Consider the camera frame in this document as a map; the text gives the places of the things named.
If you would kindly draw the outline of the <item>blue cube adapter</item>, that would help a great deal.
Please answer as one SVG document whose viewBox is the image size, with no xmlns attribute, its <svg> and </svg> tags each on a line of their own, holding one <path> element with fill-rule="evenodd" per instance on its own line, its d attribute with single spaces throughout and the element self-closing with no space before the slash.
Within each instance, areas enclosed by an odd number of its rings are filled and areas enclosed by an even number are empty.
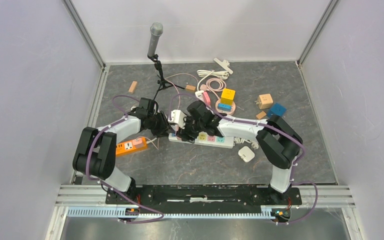
<svg viewBox="0 0 384 240">
<path fill-rule="evenodd" d="M 272 107 L 267 111 L 267 117 L 270 118 L 274 115 L 282 117 L 287 109 L 280 103 L 274 103 Z"/>
</svg>

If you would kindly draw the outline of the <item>white cube adapter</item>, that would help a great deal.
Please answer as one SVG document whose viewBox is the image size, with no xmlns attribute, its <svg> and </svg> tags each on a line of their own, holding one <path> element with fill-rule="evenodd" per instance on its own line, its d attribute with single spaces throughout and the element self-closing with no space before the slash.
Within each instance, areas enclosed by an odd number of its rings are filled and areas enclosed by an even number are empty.
<svg viewBox="0 0 384 240">
<path fill-rule="evenodd" d="M 248 147 L 248 146 L 243 146 L 239 151 L 238 151 L 238 156 L 245 162 L 249 163 L 251 160 L 255 158 L 255 153 Z"/>
</svg>

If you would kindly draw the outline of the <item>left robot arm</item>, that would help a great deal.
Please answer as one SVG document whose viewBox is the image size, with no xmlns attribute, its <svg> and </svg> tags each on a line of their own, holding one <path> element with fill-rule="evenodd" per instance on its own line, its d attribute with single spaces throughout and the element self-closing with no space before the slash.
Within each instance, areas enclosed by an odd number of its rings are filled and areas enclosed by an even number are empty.
<svg viewBox="0 0 384 240">
<path fill-rule="evenodd" d="M 142 97 L 138 106 L 121 119 L 103 127 L 82 130 L 72 161 L 73 169 L 118 190 L 117 196 L 125 204 L 133 203 L 137 198 L 136 184 L 132 177 L 116 168 L 116 146 L 144 130 L 150 130 L 157 138 L 174 132 L 167 115 L 158 110 L 158 103 Z"/>
</svg>

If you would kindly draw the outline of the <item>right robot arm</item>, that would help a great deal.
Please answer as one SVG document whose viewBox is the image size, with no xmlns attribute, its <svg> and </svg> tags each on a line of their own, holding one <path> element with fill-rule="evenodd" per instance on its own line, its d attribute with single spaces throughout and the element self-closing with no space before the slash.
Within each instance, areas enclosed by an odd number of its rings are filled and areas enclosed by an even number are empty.
<svg viewBox="0 0 384 240">
<path fill-rule="evenodd" d="M 176 136 L 194 142 L 199 133 L 209 136 L 234 137 L 255 141 L 272 164 L 269 199 L 282 204 L 289 198 L 295 161 L 305 154 L 302 138 L 280 116 L 268 120 L 251 120 L 217 112 L 201 100 L 192 102 L 188 113 L 172 110 L 168 120 L 178 127 Z"/>
</svg>

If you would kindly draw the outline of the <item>long white power strip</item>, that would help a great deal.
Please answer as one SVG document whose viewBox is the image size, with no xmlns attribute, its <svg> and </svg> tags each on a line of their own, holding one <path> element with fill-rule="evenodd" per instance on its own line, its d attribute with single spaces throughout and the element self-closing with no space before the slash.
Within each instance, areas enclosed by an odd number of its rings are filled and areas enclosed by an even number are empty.
<svg viewBox="0 0 384 240">
<path fill-rule="evenodd" d="M 232 149 L 235 145 L 234 137 L 211 136 L 205 132 L 200 132 L 198 137 L 193 142 L 182 141 L 181 138 L 177 137 L 174 133 L 168 136 L 168 140 L 175 143 L 194 144 L 226 149 Z"/>
</svg>

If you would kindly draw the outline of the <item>beige dragon cube adapter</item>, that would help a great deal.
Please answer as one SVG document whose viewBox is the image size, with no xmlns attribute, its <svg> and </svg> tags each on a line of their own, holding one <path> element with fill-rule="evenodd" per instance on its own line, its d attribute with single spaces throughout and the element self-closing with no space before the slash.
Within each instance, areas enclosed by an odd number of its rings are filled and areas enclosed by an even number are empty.
<svg viewBox="0 0 384 240">
<path fill-rule="evenodd" d="M 260 94 L 257 98 L 257 106 L 259 109 L 269 109 L 274 104 L 273 98 L 270 93 Z"/>
</svg>

